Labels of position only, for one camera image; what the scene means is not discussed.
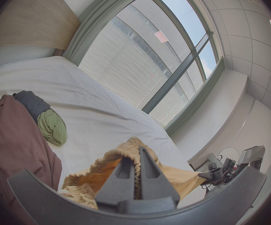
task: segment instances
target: folded gray garment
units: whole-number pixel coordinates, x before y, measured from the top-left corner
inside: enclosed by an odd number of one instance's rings
[[[32,91],[21,91],[13,94],[14,99],[22,103],[28,110],[34,121],[37,123],[38,116],[50,108],[50,105],[44,102],[43,99],[36,96]]]

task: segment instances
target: ceiling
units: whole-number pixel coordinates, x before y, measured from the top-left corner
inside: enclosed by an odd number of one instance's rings
[[[218,29],[226,68],[248,75],[247,93],[271,110],[271,19],[255,0],[202,0]]]

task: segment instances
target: mattress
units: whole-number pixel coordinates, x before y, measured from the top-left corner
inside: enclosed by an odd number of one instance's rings
[[[57,147],[65,176],[87,169],[105,152],[131,137],[152,148],[164,165],[192,170],[160,124],[63,57],[39,58],[0,66],[0,98],[33,91],[51,105],[67,126]]]

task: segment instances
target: cloud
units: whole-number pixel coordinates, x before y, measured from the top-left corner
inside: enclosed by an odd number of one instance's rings
[[[204,68],[204,72],[206,75],[206,78],[209,77],[209,75],[212,73],[212,70],[207,66],[207,62],[205,59],[201,59],[202,66]]]

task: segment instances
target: clothing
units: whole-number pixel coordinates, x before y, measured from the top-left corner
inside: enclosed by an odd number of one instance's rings
[[[62,171],[60,159],[51,150],[24,106],[12,95],[0,99],[0,196],[25,223],[34,224],[11,191],[7,178],[28,169],[54,190]]]
[[[32,91],[21,91],[13,94],[14,99],[18,100],[28,110],[35,122],[38,116],[50,108],[50,105],[44,102],[43,99],[36,96]]]
[[[66,142],[68,138],[66,126],[60,116],[51,109],[38,116],[37,124],[47,141],[57,146]]]
[[[151,148],[143,144],[137,137],[132,137],[117,148],[106,152],[103,158],[96,159],[89,169],[68,175],[63,182],[60,193],[65,197],[74,198],[78,203],[97,209],[94,199],[96,193],[118,165],[122,156],[125,156],[134,162],[134,198],[139,199],[141,173],[139,146],[143,146],[148,150],[158,167],[179,193],[180,200],[205,181],[204,178],[198,176],[199,172],[185,171],[162,165]]]

